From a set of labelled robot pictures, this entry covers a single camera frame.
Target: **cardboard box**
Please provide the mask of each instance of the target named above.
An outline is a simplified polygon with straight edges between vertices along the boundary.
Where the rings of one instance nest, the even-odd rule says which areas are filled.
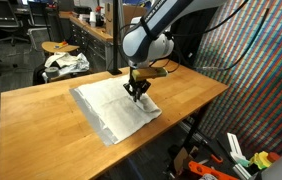
[[[187,150],[185,150],[185,148],[182,147],[179,153],[177,154],[177,156],[173,160],[174,170],[176,172],[180,171],[183,168],[183,161],[185,159],[194,160],[191,154],[196,151],[198,151],[198,148],[196,146],[193,146],[192,150],[188,154]]]
[[[130,24],[134,17],[140,17],[146,14],[146,8],[140,6],[123,5],[124,24]],[[105,5],[106,32],[113,36],[113,4]]]

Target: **wooden table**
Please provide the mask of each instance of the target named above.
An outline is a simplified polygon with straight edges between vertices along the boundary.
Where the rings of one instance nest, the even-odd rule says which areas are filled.
[[[170,62],[167,69],[175,67]],[[129,69],[121,70],[127,74]],[[102,72],[3,92],[0,179],[94,179],[227,89],[183,66],[165,78],[150,79],[148,94],[162,114],[119,144],[106,147],[69,89],[111,77]]]
[[[71,11],[60,11],[59,12],[59,17],[61,19],[69,19],[70,17],[72,17],[73,14]]]

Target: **multicolored backdrop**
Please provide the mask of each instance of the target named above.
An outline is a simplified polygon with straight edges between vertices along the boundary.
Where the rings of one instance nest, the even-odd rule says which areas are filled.
[[[243,0],[220,7],[209,27],[237,9]],[[245,58],[227,72],[203,73],[230,88],[210,106],[200,130],[210,137],[232,132],[256,151],[282,153],[282,0],[250,0],[230,21],[202,39],[195,66],[227,67],[255,34],[266,7],[269,15]]]

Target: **white cloth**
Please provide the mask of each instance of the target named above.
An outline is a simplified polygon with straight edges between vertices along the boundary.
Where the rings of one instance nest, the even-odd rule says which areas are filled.
[[[129,137],[162,112],[147,94],[135,103],[123,87],[127,82],[128,76],[122,76],[77,88],[105,124],[103,129],[108,128],[116,137],[114,144]]]
[[[67,52],[55,52],[54,55],[50,56],[45,62],[45,67],[50,67],[51,64],[56,61],[59,66],[62,68],[64,66],[69,66],[72,64],[77,64],[79,58],[77,56],[71,56]]]

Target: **black cable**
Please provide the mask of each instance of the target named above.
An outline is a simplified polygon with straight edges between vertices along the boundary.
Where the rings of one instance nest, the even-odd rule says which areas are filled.
[[[227,17],[225,20],[223,20],[221,23],[219,23],[218,25],[216,25],[215,27],[208,29],[202,33],[193,33],[193,34],[173,34],[174,37],[193,37],[193,36],[199,36],[199,35],[203,35],[205,33],[208,33],[210,31],[213,31],[215,29],[217,29],[218,27],[222,26],[224,23],[226,23],[229,19],[231,19],[234,15],[236,15],[243,7],[245,4],[247,4],[249,0],[245,0],[238,9],[236,9],[229,17]]]
[[[262,20],[261,20],[261,24],[259,25],[257,31],[256,31],[255,34],[254,34],[254,37],[253,37],[252,40],[250,41],[248,47],[245,49],[245,51],[243,52],[243,54],[241,55],[241,57],[240,57],[235,63],[233,63],[231,66],[229,66],[229,67],[227,67],[227,68],[223,68],[222,71],[226,71],[226,70],[229,70],[229,69],[233,68],[233,67],[234,67],[235,65],[237,65],[237,64],[243,59],[243,57],[247,54],[247,52],[249,51],[250,47],[251,47],[252,44],[254,43],[254,40],[257,38],[257,36],[258,36],[258,34],[259,34],[260,30],[261,30],[261,28],[262,28],[262,26],[263,26],[263,24],[264,24],[264,22],[265,22],[265,19],[266,19],[267,15],[268,15],[268,12],[269,12],[269,8],[266,9],[266,11],[265,11],[265,13],[264,13],[264,15],[263,15],[263,18],[262,18]]]
[[[137,24],[137,23],[130,23],[130,24],[126,24],[126,25],[122,26],[122,27],[119,29],[118,34],[119,34],[124,28],[126,28],[127,26],[136,25],[136,24]]]
[[[262,20],[261,20],[261,23],[257,29],[257,31],[255,32],[253,38],[251,39],[250,43],[248,44],[248,47],[244,50],[244,52],[242,53],[242,55],[240,56],[240,58],[238,60],[236,60],[232,65],[230,65],[229,67],[226,67],[226,68],[220,68],[220,67],[196,67],[194,68],[195,70],[201,70],[201,71],[227,71],[231,68],[233,68],[234,66],[236,66],[243,58],[244,56],[247,54],[247,52],[249,51],[249,49],[251,48],[252,44],[254,43],[255,39],[257,38],[264,22],[265,22],[265,19],[266,17],[268,16],[268,13],[269,13],[269,8],[266,9],[263,17],[262,17]]]
[[[160,61],[160,60],[164,60],[167,59],[166,57],[164,58],[160,58],[160,59],[155,59],[154,61],[152,61],[152,63],[149,65],[149,67],[153,66],[156,62]],[[165,65],[163,65],[162,67],[166,67],[170,62],[170,59],[168,60],[168,62],[165,63]]]
[[[122,58],[123,61],[127,64],[127,66],[129,66],[128,61],[126,60],[125,56],[123,56],[123,52],[122,52],[123,50],[121,49],[121,48],[122,48],[122,45],[119,45],[118,47],[119,47],[119,54],[120,54],[121,58]]]
[[[175,39],[173,39],[173,42],[174,42],[175,49],[179,52],[179,55],[178,55],[179,56],[179,61],[181,60],[183,65],[186,66],[187,68],[190,68],[190,69],[194,70],[194,68],[188,63],[188,61],[185,60],[183,54],[181,53],[182,51],[181,51],[181,48],[180,48],[178,42]]]
[[[179,51],[179,52],[178,52],[178,51],[175,51],[175,53],[177,53],[177,55],[178,55],[178,65],[177,65],[177,67],[176,67],[175,69],[173,69],[172,71],[168,71],[168,73],[173,73],[174,71],[176,71],[176,70],[179,69],[179,67],[180,67],[181,56],[182,56],[182,55],[181,55],[180,51]]]
[[[137,11],[137,7],[139,6],[140,1],[141,1],[141,0],[139,0],[139,1],[134,5],[134,10],[133,10],[133,13],[132,13],[132,17],[134,17],[135,12]]]

